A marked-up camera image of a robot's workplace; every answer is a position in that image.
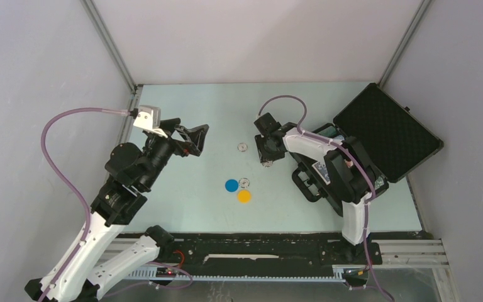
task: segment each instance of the white wall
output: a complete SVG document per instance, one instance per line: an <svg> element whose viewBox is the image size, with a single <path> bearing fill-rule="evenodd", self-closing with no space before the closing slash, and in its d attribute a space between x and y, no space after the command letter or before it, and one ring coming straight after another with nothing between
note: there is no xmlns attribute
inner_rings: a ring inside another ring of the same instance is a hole
<svg viewBox="0 0 483 302"><path fill-rule="evenodd" d="M483 301L483 1L435 1L387 91L444 139L412 175L463 301Z"/></svg>
<svg viewBox="0 0 483 302"><path fill-rule="evenodd" d="M378 81L420 0L99 0L139 84Z"/></svg>
<svg viewBox="0 0 483 302"><path fill-rule="evenodd" d="M43 159L44 124L66 109L125 108L130 92L78 0L0 0L0 301L28 301L84 221L75 196ZM49 152L91 201L121 118L71 116Z"/></svg>

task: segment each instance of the blue disc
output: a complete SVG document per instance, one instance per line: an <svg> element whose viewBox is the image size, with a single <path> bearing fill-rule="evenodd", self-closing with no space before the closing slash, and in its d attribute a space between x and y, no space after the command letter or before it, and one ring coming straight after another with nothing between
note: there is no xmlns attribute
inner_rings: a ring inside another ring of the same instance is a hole
<svg viewBox="0 0 483 302"><path fill-rule="evenodd" d="M235 179L229 179L225 183L225 189L229 192L236 192L238 189L238 181Z"/></svg>

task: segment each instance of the case lid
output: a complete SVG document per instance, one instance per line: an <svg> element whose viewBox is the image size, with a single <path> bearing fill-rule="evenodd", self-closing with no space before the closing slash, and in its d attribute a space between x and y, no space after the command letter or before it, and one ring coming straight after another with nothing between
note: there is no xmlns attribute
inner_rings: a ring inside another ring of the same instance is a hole
<svg viewBox="0 0 483 302"><path fill-rule="evenodd" d="M443 142L377 84L369 84L334 117L357 137L389 182L397 182L443 147Z"/></svg>

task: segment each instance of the yellow disc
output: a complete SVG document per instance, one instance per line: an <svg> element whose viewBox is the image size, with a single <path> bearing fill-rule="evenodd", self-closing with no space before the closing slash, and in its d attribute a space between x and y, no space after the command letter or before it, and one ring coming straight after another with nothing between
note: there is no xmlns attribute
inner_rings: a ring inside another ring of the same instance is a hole
<svg viewBox="0 0 483 302"><path fill-rule="evenodd" d="M238 193L238 201L241 203L248 203L251 200L251 192L247 190L241 190Z"/></svg>

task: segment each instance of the small metal part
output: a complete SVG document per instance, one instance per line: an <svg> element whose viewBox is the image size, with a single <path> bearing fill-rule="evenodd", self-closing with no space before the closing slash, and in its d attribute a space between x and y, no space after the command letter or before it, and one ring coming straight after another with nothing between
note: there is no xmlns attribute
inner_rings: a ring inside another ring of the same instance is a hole
<svg viewBox="0 0 483 302"><path fill-rule="evenodd" d="M384 185L384 180L383 180L382 176L379 176L379 178L377 178L374 185L375 185L375 190Z"/></svg>
<svg viewBox="0 0 483 302"><path fill-rule="evenodd" d="M240 185L240 188L246 189L249 186L249 180L247 178L242 178L238 181L238 184Z"/></svg>
<svg viewBox="0 0 483 302"><path fill-rule="evenodd" d="M248 148L248 147L247 147L247 144L246 144L246 143L239 143L239 144L238 144L238 150L239 150L240 152L245 152L245 151L247 151L247 148Z"/></svg>

